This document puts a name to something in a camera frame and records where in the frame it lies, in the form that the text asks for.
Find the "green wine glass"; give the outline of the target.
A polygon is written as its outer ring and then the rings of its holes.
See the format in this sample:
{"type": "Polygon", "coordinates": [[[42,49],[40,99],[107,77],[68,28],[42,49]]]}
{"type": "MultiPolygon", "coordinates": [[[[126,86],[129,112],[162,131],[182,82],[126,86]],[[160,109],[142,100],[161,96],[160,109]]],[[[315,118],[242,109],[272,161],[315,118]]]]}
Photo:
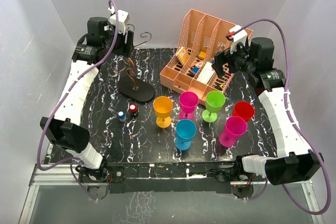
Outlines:
{"type": "Polygon", "coordinates": [[[219,91],[211,91],[206,96],[205,107],[202,118],[205,122],[212,123],[217,120],[217,113],[222,109],[226,102],[223,93],[219,91]]]}

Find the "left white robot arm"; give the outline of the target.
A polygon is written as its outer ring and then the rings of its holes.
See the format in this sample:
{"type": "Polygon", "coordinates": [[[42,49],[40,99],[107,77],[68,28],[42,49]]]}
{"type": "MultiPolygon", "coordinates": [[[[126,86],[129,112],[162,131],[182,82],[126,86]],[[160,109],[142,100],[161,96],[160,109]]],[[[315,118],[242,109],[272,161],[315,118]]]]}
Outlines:
{"type": "Polygon", "coordinates": [[[77,42],[72,56],[70,74],[61,98],[49,117],[42,117],[41,140],[70,153],[96,181],[108,177],[103,157],[90,143],[89,131],[80,125],[81,113],[90,86],[100,65],[116,51],[132,48],[132,39],[126,39],[127,14],[112,14],[110,18],[91,17],[87,33],[77,42]]]}

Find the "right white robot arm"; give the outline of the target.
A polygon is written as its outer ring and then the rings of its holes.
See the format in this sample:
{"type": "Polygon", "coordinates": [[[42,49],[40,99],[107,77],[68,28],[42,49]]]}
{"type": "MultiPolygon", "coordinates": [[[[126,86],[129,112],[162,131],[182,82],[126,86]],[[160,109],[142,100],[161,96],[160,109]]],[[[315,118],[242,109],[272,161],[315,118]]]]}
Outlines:
{"type": "Polygon", "coordinates": [[[234,174],[247,180],[252,174],[267,178],[272,185],[309,180],[320,168],[318,156],[295,130],[297,121],[290,121],[287,113],[292,110],[289,99],[284,99],[286,77],[273,67],[274,43],[265,37],[247,37],[232,41],[231,47],[218,52],[212,65],[222,77],[224,64],[229,73],[241,71],[248,75],[250,85],[266,110],[277,144],[277,157],[243,155],[238,158],[234,174]]]}

